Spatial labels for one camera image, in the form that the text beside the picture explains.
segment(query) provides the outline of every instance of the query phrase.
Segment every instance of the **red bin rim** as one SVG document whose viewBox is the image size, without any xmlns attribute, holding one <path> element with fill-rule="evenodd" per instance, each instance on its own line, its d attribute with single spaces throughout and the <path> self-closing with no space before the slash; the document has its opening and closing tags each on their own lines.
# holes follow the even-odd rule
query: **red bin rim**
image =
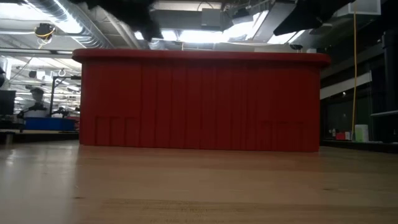
<svg viewBox="0 0 398 224">
<path fill-rule="evenodd" d="M 201 52 L 177 50 L 131 50 L 131 49 L 77 49 L 72 59 L 77 62 L 98 59 L 164 58 L 196 60 L 261 60 L 268 62 L 310 63 L 327 67 L 331 60 L 325 54 L 264 53 L 264 52 Z"/>
</svg>

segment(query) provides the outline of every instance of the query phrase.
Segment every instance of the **ventilation duct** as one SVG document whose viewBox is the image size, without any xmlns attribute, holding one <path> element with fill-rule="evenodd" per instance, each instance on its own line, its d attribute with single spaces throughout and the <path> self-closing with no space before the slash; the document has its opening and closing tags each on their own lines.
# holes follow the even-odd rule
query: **ventilation duct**
<svg viewBox="0 0 398 224">
<path fill-rule="evenodd" d="M 51 22 L 86 48 L 113 48 L 109 40 L 78 6 L 67 0 L 24 0 L 36 11 L 45 14 Z"/>
<path fill-rule="evenodd" d="M 358 16 L 380 16 L 381 15 L 381 2 L 380 0 L 356 0 L 354 3 L 347 4 L 336 12 L 336 17 L 346 16 L 353 17 L 354 11 Z"/>
</svg>

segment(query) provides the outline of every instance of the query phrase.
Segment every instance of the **yellow cable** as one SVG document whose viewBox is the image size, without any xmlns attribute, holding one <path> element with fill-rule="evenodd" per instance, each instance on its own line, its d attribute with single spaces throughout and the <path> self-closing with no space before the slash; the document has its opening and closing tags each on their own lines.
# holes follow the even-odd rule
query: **yellow cable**
<svg viewBox="0 0 398 224">
<path fill-rule="evenodd" d="M 351 140 L 353 141 L 354 132 L 355 132 L 355 106 L 356 106 L 356 77 L 358 76 L 358 59 L 357 59 L 357 50 L 356 50 L 356 1 L 353 3 L 354 7 L 354 101 L 353 101 L 353 123 L 351 126 Z"/>
</svg>

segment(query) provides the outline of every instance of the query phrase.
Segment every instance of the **computer monitor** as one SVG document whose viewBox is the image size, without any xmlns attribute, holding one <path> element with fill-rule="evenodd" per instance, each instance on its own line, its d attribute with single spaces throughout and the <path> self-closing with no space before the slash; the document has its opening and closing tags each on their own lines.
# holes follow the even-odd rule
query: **computer monitor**
<svg viewBox="0 0 398 224">
<path fill-rule="evenodd" d="M 17 91 L 0 90 L 0 115 L 14 114 L 14 101 Z"/>
</svg>

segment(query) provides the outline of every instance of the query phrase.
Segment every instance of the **wooden table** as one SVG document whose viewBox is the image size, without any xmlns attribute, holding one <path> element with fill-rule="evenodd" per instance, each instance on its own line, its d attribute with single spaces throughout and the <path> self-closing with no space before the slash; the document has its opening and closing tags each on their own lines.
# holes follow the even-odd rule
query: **wooden table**
<svg viewBox="0 0 398 224">
<path fill-rule="evenodd" d="M 0 150 L 0 223 L 398 223 L 398 157 L 87 147 Z"/>
</svg>

